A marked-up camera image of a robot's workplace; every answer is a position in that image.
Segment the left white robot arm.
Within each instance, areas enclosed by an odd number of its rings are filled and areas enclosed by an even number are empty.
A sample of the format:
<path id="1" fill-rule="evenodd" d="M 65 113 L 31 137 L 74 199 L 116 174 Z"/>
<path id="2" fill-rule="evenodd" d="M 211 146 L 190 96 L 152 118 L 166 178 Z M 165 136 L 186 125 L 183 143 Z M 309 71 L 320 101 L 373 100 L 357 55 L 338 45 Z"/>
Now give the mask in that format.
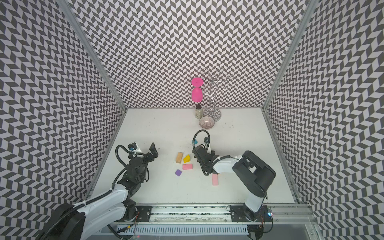
<path id="1" fill-rule="evenodd" d="M 155 144 L 151 144 L 148 153 L 143 153 L 136 143 L 131 143 L 128 147 L 118 145 L 115 155 L 123 169 L 110 189 L 74 205 L 60 205 L 38 234 L 39 240 L 85 240 L 117 220 L 137 219 L 139 211 L 132 197 L 149 181 L 148 164 L 159 153 Z"/>

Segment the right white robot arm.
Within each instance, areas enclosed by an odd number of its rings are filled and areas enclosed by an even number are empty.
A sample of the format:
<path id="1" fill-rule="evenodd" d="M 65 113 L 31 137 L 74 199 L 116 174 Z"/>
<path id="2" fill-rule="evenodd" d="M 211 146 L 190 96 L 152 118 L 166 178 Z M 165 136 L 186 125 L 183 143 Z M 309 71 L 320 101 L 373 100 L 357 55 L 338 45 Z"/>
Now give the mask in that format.
<path id="1" fill-rule="evenodd" d="M 267 192 L 277 176 L 275 170 L 251 151 L 241 156 L 220 157 L 209 153 L 204 146 L 193 147 L 192 153 L 201 166 L 204 175 L 231 173 L 236 174 L 249 194 L 243 205 L 244 215 L 249 221 L 260 216 Z"/>

